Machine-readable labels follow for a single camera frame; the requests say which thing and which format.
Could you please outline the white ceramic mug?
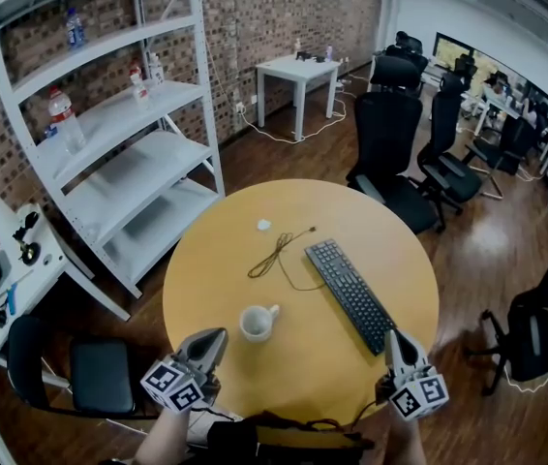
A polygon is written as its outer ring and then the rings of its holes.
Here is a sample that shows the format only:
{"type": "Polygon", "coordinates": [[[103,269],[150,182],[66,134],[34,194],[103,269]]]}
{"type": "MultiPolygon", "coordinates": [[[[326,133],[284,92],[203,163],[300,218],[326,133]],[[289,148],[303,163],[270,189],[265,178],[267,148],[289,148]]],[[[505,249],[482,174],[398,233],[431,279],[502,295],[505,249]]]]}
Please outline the white ceramic mug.
{"type": "Polygon", "coordinates": [[[240,316],[239,326],[243,336],[251,343],[267,341],[272,333],[273,325],[280,313],[280,306],[275,304],[269,308],[250,306],[240,316]]]}

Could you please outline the white metal shelf unit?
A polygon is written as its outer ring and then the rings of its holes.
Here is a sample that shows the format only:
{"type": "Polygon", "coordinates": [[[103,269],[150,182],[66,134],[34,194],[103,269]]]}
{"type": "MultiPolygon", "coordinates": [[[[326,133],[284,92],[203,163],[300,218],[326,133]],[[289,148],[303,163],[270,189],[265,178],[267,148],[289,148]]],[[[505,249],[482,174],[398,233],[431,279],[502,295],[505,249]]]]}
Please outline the white metal shelf unit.
{"type": "MultiPolygon", "coordinates": [[[[0,30],[55,0],[0,0],[0,30]]],[[[138,282],[197,217],[225,194],[214,119],[202,0],[184,16],[139,17],[120,30],[65,51],[12,81],[0,45],[0,99],[29,163],[73,229],[132,295],[138,282]],[[24,101],[77,69],[175,31],[191,33],[196,82],[165,80],[147,104],[131,90],[81,117],[85,145],[71,153],[58,137],[35,141],[24,101]]]]}

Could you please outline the person's left forearm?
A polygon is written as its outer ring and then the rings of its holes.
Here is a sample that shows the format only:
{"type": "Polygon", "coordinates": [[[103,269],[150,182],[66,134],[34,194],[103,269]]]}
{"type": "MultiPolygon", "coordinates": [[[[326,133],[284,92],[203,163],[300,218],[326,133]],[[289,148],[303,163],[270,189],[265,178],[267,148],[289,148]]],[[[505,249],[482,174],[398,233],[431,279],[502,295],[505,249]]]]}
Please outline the person's left forearm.
{"type": "Polygon", "coordinates": [[[133,465],[180,465],[187,457],[188,411],[164,409],[145,437],[133,465]]]}

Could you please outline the large black office chair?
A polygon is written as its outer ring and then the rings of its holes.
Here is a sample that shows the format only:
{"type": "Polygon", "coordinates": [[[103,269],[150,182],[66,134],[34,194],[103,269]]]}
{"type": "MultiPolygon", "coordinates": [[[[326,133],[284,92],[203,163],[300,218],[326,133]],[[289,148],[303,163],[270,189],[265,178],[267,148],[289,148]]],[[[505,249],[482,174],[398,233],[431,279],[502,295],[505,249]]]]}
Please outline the large black office chair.
{"type": "Polygon", "coordinates": [[[354,100],[358,157],[347,175],[350,188],[385,205],[415,234],[439,221],[419,184],[406,177],[423,111],[421,100],[407,90],[419,83],[420,73],[409,60],[376,59],[371,77],[376,89],[354,100]]]}

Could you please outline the small red-labelled bottle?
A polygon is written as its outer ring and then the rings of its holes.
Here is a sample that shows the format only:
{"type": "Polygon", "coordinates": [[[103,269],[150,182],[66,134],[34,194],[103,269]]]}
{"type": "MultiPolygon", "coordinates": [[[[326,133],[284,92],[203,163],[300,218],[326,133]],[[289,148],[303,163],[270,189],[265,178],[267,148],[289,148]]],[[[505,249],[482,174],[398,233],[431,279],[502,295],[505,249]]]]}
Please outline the small red-labelled bottle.
{"type": "Polygon", "coordinates": [[[141,69],[136,62],[131,64],[129,76],[133,84],[133,96],[135,101],[140,108],[148,109],[150,104],[149,91],[142,78],[141,69]]]}

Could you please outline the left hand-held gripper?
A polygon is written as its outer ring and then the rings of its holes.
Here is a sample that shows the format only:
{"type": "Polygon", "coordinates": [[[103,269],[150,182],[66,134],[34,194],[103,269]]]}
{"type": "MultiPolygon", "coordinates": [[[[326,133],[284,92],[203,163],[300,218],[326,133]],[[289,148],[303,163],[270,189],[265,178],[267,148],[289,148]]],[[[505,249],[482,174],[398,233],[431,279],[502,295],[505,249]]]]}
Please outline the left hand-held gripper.
{"type": "Polygon", "coordinates": [[[155,403],[174,413],[211,406],[220,391],[215,370],[227,345],[228,332],[223,327],[192,334],[175,354],[155,361],[140,385],[155,403]]]}

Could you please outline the person's right forearm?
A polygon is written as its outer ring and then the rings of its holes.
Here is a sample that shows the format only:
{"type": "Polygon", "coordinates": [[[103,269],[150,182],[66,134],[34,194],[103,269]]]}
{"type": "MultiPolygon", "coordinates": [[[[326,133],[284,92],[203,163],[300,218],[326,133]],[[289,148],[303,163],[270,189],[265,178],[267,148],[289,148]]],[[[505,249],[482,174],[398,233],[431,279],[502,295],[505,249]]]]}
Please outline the person's right forearm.
{"type": "Polygon", "coordinates": [[[416,420],[392,416],[382,465],[427,465],[416,420]]]}

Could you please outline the dark window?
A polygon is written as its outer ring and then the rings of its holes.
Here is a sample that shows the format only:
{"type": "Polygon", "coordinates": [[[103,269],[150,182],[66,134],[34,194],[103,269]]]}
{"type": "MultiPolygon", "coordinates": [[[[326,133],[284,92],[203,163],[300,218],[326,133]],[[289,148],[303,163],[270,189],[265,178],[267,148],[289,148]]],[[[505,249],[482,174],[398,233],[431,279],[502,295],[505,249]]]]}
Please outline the dark window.
{"type": "Polygon", "coordinates": [[[472,96],[483,97],[483,85],[493,87],[500,82],[505,96],[512,98],[516,108],[521,109],[524,99],[530,98],[546,105],[548,116],[548,94],[494,57],[442,33],[436,34],[433,56],[438,67],[467,78],[472,96]]]}

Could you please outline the black keyboard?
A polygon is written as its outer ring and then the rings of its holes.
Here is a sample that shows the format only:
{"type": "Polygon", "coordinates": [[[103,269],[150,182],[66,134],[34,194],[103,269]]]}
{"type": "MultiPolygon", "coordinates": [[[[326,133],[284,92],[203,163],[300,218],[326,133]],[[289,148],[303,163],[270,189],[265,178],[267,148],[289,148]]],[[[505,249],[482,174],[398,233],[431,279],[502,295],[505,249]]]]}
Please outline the black keyboard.
{"type": "Polygon", "coordinates": [[[396,325],[336,241],[309,246],[305,253],[346,313],[368,350],[385,349],[385,335],[396,325]]]}

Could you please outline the white square table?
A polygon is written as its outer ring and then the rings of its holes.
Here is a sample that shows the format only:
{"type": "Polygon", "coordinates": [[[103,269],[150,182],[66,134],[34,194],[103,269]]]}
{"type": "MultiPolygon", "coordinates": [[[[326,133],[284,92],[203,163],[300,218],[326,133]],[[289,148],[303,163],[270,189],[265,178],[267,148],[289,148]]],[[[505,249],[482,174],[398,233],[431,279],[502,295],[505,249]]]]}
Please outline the white square table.
{"type": "Polygon", "coordinates": [[[326,104],[326,118],[331,119],[334,113],[336,99],[338,70],[341,63],[338,61],[317,62],[316,60],[300,60],[294,55],[276,58],[257,65],[257,106],[258,125],[264,126],[265,121],[265,77],[285,79],[294,83],[295,131],[294,143],[305,139],[303,134],[304,109],[306,88],[311,80],[328,77],[329,90],[326,104]]]}

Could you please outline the white side table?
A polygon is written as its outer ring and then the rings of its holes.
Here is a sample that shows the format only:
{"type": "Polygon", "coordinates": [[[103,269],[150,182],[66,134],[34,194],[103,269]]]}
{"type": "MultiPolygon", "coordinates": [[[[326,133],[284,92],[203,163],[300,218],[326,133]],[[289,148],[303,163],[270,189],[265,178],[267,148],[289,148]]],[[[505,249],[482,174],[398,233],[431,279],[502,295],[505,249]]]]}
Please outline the white side table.
{"type": "Polygon", "coordinates": [[[16,250],[4,249],[0,245],[0,265],[2,268],[0,281],[0,352],[7,341],[13,321],[24,314],[30,313],[64,274],[68,275],[86,293],[119,319],[129,320],[130,314],[92,282],[93,272],[84,265],[58,235],[38,205],[27,203],[14,213],[21,224],[25,216],[31,211],[37,211],[40,216],[35,227],[27,232],[25,240],[27,242],[38,242],[41,245],[41,255],[38,260],[32,266],[27,266],[19,259],[18,245],[16,250]],[[7,289],[13,283],[17,284],[15,290],[16,313],[14,317],[9,314],[6,302],[7,289]]]}

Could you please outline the black armless chair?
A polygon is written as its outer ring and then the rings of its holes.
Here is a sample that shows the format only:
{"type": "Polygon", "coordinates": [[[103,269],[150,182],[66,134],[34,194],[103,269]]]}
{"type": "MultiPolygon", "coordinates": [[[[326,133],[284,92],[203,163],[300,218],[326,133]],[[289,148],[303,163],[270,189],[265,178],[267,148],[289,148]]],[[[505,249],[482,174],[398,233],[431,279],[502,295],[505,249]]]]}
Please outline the black armless chair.
{"type": "Polygon", "coordinates": [[[38,410],[91,419],[154,420],[159,414],[140,379],[157,353],[120,337],[68,330],[23,315],[9,330],[7,372],[15,393],[38,410]],[[51,405],[43,380],[43,353],[61,335],[70,338],[70,409],[51,405]]]}

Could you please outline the blue-labelled water bottle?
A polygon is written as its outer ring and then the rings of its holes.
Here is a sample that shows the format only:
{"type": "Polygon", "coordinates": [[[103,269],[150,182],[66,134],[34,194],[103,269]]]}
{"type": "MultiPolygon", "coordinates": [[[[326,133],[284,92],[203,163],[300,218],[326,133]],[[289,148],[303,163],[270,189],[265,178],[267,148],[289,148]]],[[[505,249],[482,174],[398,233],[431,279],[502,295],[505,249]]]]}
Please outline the blue-labelled water bottle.
{"type": "Polygon", "coordinates": [[[75,8],[68,9],[66,30],[70,48],[81,47],[85,44],[84,29],[75,8]]]}

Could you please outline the black chest rig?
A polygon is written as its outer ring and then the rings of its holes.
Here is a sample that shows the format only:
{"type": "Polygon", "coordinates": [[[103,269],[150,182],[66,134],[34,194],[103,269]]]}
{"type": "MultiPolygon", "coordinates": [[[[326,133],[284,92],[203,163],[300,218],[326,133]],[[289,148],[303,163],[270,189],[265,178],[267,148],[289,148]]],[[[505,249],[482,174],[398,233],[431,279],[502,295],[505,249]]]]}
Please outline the black chest rig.
{"type": "Polygon", "coordinates": [[[300,422],[270,412],[207,433],[207,451],[219,465],[360,465],[375,442],[348,432],[332,419],[300,422]]]}

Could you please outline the large red-capped water bottle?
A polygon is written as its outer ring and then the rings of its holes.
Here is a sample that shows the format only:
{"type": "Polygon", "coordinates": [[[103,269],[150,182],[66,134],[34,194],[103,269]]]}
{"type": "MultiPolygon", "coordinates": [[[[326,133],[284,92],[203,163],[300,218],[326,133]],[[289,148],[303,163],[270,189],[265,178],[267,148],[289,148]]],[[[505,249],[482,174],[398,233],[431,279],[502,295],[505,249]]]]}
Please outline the large red-capped water bottle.
{"type": "Polygon", "coordinates": [[[72,101],[57,86],[50,87],[48,113],[67,150],[72,154],[78,153],[85,146],[86,138],[76,118],[72,101]]]}

